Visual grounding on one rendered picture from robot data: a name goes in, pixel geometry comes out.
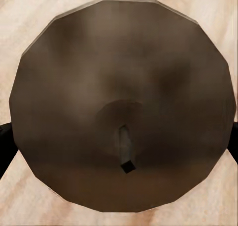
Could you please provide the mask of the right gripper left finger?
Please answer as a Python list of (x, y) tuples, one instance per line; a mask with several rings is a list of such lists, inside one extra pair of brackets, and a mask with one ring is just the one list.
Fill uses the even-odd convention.
[(18, 151), (13, 138), (12, 123), (0, 125), (0, 178)]

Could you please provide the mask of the pillar candle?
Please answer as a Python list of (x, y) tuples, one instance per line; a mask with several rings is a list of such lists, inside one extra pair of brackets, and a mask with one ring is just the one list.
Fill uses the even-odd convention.
[(228, 147), (228, 62), (199, 23), (157, 0), (93, 0), (23, 52), (13, 138), (66, 201), (139, 213), (204, 181)]

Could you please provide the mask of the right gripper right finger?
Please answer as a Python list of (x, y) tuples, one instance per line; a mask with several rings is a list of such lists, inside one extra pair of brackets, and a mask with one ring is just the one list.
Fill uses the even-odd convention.
[(229, 152), (238, 164), (238, 122), (233, 122), (229, 144), (226, 149), (229, 150)]

